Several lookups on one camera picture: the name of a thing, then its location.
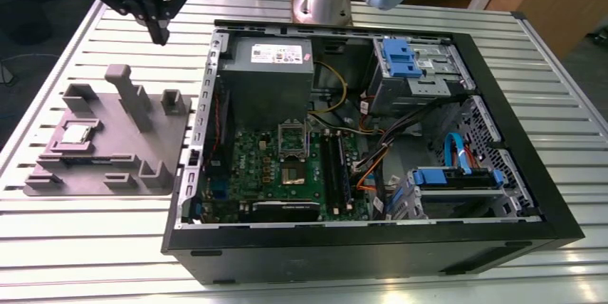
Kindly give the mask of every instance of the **floor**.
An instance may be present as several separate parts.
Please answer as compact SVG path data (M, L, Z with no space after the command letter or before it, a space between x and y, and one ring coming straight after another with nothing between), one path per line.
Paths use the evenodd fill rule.
M44 4L53 36L36 46L20 46L0 33L0 60L21 54L45 54L5 62L19 81L12 87L0 85L0 149L55 65L56 58L49 55L61 55L92 2L53 0ZM608 48L593 45L585 38L563 62L597 110L608 117Z

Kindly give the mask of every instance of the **green circuit board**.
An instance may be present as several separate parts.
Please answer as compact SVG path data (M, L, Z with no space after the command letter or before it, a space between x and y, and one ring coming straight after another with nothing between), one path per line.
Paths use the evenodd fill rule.
M349 164L359 157L356 137L345 133L341 138ZM321 205L323 221L367 219L365 199L356 199L352 202L352 210L344 210L337 214L333 208L328 208L325 205L321 139L320 132L307 133L305 142L299 141L297 135L289 135L287 139L283 139L283 146L297 147L304 144L308 146L308 157L305 159L295 157L281 159L277 130L239 130L233 145L233 168L227 199L231 201L313 201ZM224 211L223 217L221 215L219 217L220 222L237 221L235 213L231 213L229 210Z

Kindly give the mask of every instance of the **power supply label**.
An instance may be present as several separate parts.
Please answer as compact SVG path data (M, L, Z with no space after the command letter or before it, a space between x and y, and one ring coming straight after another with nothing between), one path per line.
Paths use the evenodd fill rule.
M303 64L303 47L256 44L251 50L251 62Z

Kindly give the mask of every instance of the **aluminum workbench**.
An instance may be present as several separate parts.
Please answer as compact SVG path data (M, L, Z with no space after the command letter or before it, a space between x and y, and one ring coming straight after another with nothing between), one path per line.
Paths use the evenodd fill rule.
M213 19L288 21L289 0L189 0L167 46L97 1L0 154L0 300L167 303L595 303L608 300L608 129L525 21L509 13L353 4L355 24L469 33L587 238L477 276L203 287L160 254L169 197L27 197L69 83L115 92L125 63L148 94L197 96Z

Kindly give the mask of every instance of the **ram slot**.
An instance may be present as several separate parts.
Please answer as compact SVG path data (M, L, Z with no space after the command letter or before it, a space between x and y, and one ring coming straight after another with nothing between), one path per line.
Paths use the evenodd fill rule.
M325 208L329 214L340 214L339 202L341 196L336 191L339 188L339 173L335 164L337 154L333 150L333 137L325 134L321 138L321 163L323 163L323 180L325 183Z
M339 186L341 188L341 207L345 208L347 210L352 209L352 195L351 195L351 184L348 182L349 174L348 174L348 165L345 163L345 151L344 151L344 142L343 142L343 136L337 135L336 137L336 144L339 146L339 163L340 163L340 168L339 168L339 173L340 173L340 183Z

